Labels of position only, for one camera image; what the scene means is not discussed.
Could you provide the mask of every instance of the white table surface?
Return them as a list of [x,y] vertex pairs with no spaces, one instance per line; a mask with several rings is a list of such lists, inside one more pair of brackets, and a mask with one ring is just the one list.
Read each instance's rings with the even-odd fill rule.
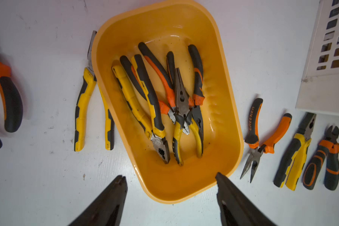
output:
[[[12,68],[24,104],[22,125],[9,134],[0,99],[0,225],[67,225],[119,174],[128,183],[121,225],[221,224],[217,186],[179,204],[160,204],[143,192],[117,130],[114,150],[105,150],[98,88],[89,104],[86,145],[73,151],[74,111],[92,30],[154,2],[0,0],[0,56]],[[261,158],[253,183],[249,173],[240,180],[247,145],[230,180],[278,225],[339,225],[339,185],[336,191],[324,187],[325,167],[312,191],[301,183],[295,192],[272,183],[304,115],[294,107],[319,0],[199,2],[220,30],[243,135],[256,94],[264,99],[260,139],[284,111],[293,115],[276,153]],[[339,126],[339,116],[317,115],[308,160],[332,124]]]

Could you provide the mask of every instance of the orange pliers handle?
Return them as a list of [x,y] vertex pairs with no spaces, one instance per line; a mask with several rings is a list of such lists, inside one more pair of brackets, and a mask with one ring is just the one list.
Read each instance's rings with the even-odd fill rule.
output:
[[5,130],[13,133],[20,127],[23,118],[23,103],[10,77],[10,67],[0,62],[0,94],[4,106]]

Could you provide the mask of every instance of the yellow pliers handle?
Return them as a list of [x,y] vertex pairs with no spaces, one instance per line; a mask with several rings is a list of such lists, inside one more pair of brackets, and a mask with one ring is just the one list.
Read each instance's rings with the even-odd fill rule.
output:
[[141,55],[136,54],[131,59],[133,67],[138,75],[139,84],[145,94],[148,102],[148,107],[151,113],[151,123],[154,135],[164,138],[166,131],[162,123],[161,110],[158,102],[156,92],[154,91],[153,85],[149,79],[147,70]]
[[107,102],[105,101],[105,98],[103,96],[102,90],[99,88],[100,95],[103,100],[104,104],[104,111],[105,111],[105,149],[112,150],[114,148],[114,121],[111,115],[111,112],[109,111],[109,107]]
[[[201,158],[202,153],[203,153],[203,140],[201,139],[199,127],[193,118],[192,118],[191,124],[189,125],[189,128],[192,131],[194,138],[196,139],[196,145],[197,145],[196,155],[198,158]],[[179,151],[182,130],[183,130],[183,127],[179,123],[179,119],[176,119],[175,130],[173,132],[173,139],[172,139],[172,150],[173,150],[173,153],[175,155],[176,161],[179,166],[183,166],[181,152]]]
[[289,189],[295,190],[298,179],[303,171],[310,142],[311,138],[305,141],[303,134],[296,133],[294,135],[294,138],[285,150],[275,175],[274,184],[277,187],[282,188],[286,184]]
[[81,151],[85,144],[85,130],[87,127],[87,110],[97,79],[87,68],[84,69],[83,85],[79,93],[76,106],[76,131],[74,135],[74,151]]
[[131,109],[133,115],[144,129],[146,137],[148,139],[151,139],[152,136],[151,119],[147,116],[143,108],[140,106],[140,103],[138,102],[138,99],[136,97],[136,93],[133,90],[131,81],[129,80],[125,70],[122,68],[122,66],[119,65],[113,66],[112,70],[118,80],[118,83],[122,89],[124,98],[126,99],[129,108]]
[[292,168],[289,173],[288,179],[286,181],[286,186],[290,189],[295,191],[296,184],[298,182],[298,179],[300,175],[302,174],[304,164],[306,161],[307,153],[308,153],[308,147],[311,142],[311,138],[307,141],[305,141],[305,137],[297,133],[295,134],[294,138],[300,140],[300,143],[302,144],[300,149],[296,151],[292,157]]

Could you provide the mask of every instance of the yellow plastic tray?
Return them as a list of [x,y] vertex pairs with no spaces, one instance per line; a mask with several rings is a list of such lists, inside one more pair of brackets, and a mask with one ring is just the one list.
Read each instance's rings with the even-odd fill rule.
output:
[[[138,43],[145,42],[162,65],[172,51],[181,70],[185,88],[193,94],[194,71],[187,46],[197,46],[203,61],[201,106],[204,127],[203,157],[196,157],[193,134],[181,137],[184,165],[177,165],[173,153],[165,165],[151,141],[132,115],[111,67],[119,57],[129,59],[140,53]],[[144,61],[158,99],[167,102],[163,85],[154,70]],[[119,134],[126,147],[143,190],[161,203],[184,201],[216,184],[221,172],[230,176],[243,155],[244,142],[227,70],[220,34],[211,14],[191,0],[168,0],[109,19],[98,31],[92,48],[92,63],[98,85],[103,91]],[[149,114],[147,102],[138,100]],[[174,125],[162,115],[166,139],[172,152]]]

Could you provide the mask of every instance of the yellow and black pliers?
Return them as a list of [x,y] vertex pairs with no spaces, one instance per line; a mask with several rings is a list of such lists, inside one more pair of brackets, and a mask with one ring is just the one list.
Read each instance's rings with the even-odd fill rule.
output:
[[300,123],[298,131],[281,158],[274,179],[274,184],[277,187],[282,188],[286,183],[290,190],[295,190],[306,161],[315,119],[316,114],[306,113],[305,118]]
[[148,77],[142,57],[137,54],[131,59],[134,73],[138,75],[138,83],[146,97],[151,116],[149,117],[141,107],[131,81],[122,66],[113,66],[112,70],[122,89],[127,104],[145,131],[146,137],[152,141],[153,146],[165,164],[170,161],[170,151],[166,140],[166,131],[162,123],[161,110],[157,95]]
[[16,132],[23,119],[23,103],[18,89],[11,80],[11,68],[0,62],[0,94],[4,106],[4,128],[7,132]]
[[[95,88],[95,85],[97,84],[97,78],[95,77],[92,66],[92,45],[96,34],[97,34],[96,31],[92,32],[92,37],[90,39],[89,49],[87,53],[88,66],[84,68],[83,85],[79,93],[76,106],[75,114],[76,131],[74,135],[74,151],[81,151],[84,147],[85,131],[87,127],[88,104],[92,96],[93,90]],[[99,91],[100,95],[102,96],[105,110],[105,149],[112,150],[114,148],[114,121],[100,88]]]
[[201,136],[201,130],[199,129],[199,126],[192,117],[192,110],[190,110],[188,102],[189,101],[188,94],[183,85],[179,68],[175,69],[174,77],[175,77],[174,84],[175,84],[175,103],[176,103],[176,112],[175,112],[176,124],[173,132],[172,150],[175,155],[177,163],[180,166],[183,166],[184,163],[181,157],[179,146],[185,122],[189,125],[189,128],[191,129],[192,133],[195,136],[197,144],[196,155],[198,158],[201,158],[203,154],[203,138]]

